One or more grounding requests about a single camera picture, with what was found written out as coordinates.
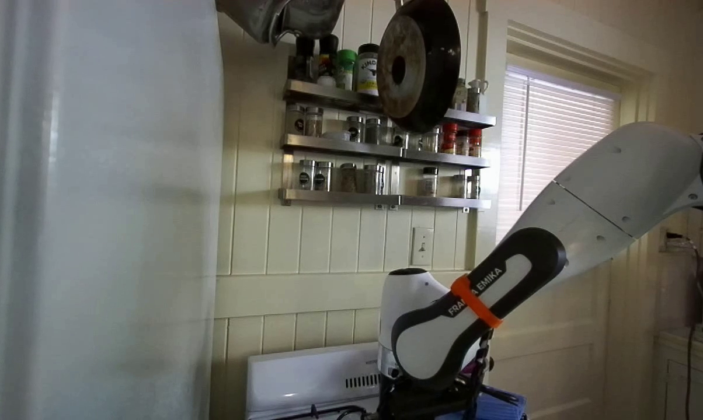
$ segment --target orange band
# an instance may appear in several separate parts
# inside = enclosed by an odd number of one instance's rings
[[[469,305],[469,310],[483,320],[491,328],[500,327],[500,318],[469,289],[469,278],[463,276],[451,284],[451,295]]]

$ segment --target spice rack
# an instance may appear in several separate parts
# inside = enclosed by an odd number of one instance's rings
[[[362,115],[379,115],[381,103],[376,95],[362,95],[354,92],[330,89],[310,82],[288,80],[285,100],[295,103],[310,103],[343,113],[362,113]],[[494,127],[494,116],[448,110],[443,122],[458,122],[465,128],[489,128]],[[298,135],[285,134],[282,138],[285,152],[285,173],[292,173],[295,153],[322,153],[322,157],[352,157],[352,159],[369,159],[369,162],[392,162],[399,165],[436,165],[436,169],[452,169],[452,170],[482,170],[489,169],[486,159],[482,157],[463,157],[463,153],[438,153],[438,152],[423,152],[423,150],[406,150],[392,145],[369,145],[369,142],[350,142],[339,138],[316,138],[316,135]],[[410,197],[410,193],[365,193],[365,192],[310,192],[298,190],[292,181],[292,174],[285,174],[285,187],[277,192],[282,202],[324,202],[324,206],[376,206],[376,208],[399,208],[399,206],[428,206],[428,208],[461,208],[461,209],[477,209],[489,208],[489,201],[482,198],[458,198],[458,197]]]

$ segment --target cable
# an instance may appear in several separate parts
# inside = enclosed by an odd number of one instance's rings
[[[689,253],[694,257],[694,284],[696,284],[698,295],[703,296],[701,253],[698,253],[696,242],[679,234],[667,234],[667,241],[684,241],[684,244],[689,247]],[[691,394],[694,394],[694,333],[696,333],[696,324],[691,324],[691,328],[687,333],[687,354],[684,354],[684,417],[687,420],[691,420]]]

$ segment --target spice jar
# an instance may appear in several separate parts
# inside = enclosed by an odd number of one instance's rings
[[[406,134],[406,131],[395,131],[392,145],[395,145],[395,148],[402,148],[402,150],[410,148],[410,134]]]
[[[310,159],[298,162],[298,190],[313,190],[313,169],[316,163]]]
[[[358,64],[354,64],[358,93],[379,95],[376,68],[379,68],[379,44],[362,44],[358,48]]]
[[[399,173],[399,163],[390,163],[390,181],[387,181],[387,193],[396,197],[402,193],[402,173]]]
[[[336,64],[334,64],[334,80],[339,89],[352,92],[352,80],[354,80],[354,61],[358,54],[352,48],[340,48],[336,54]]]
[[[392,145],[392,141],[395,141],[395,122],[383,120],[383,124],[381,124],[381,145]]]
[[[331,185],[331,162],[313,163],[313,192],[330,192]]]
[[[313,46],[316,46],[313,37],[305,34],[297,37],[297,57],[292,58],[292,72],[289,72],[292,80],[305,80],[305,82],[310,80],[308,58],[313,57]]]
[[[451,108],[452,110],[466,110],[466,83],[465,83],[465,80],[458,80],[458,87],[452,89]]]
[[[458,153],[469,157],[469,135],[458,135]]]
[[[381,142],[381,120],[367,120],[367,142],[369,145]]]
[[[354,193],[358,190],[358,169],[354,163],[340,163],[336,169],[336,178],[331,178],[331,190],[334,192],[345,192],[345,193]]]
[[[482,170],[475,170],[472,174],[472,198],[478,198],[483,193],[483,178]]]
[[[483,128],[469,128],[469,157],[482,157]]]
[[[417,150],[420,152],[438,152],[441,128],[433,128],[430,134],[420,135]]]
[[[458,131],[461,127],[456,122],[443,124],[443,138],[441,138],[441,153],[456,153],[458,152]]]
[[[386,163],[365,165],[365,178],[367,178],[365,180],[367,193],[376,193],[376,197],[390,193]]]
[[[436,197],[438,190],[438,170],[436,169],[423,169],[417,178],[417,197]]]
[[[345,131],[350,142],[365,142],[367,141],[367,120],[359,115],[350,115],[345,120]]]
[[[292,110],[292,128],[303,135],[322,135],[322,108],[313,104],[295,104]]]
[[[472,198],[472,170],[461,170],[451,178],[451,187],[456,198]]]

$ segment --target white stove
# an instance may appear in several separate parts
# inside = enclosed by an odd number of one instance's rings
[[[379,345],[247,356],[247,420],[362,420],[376,412]]]

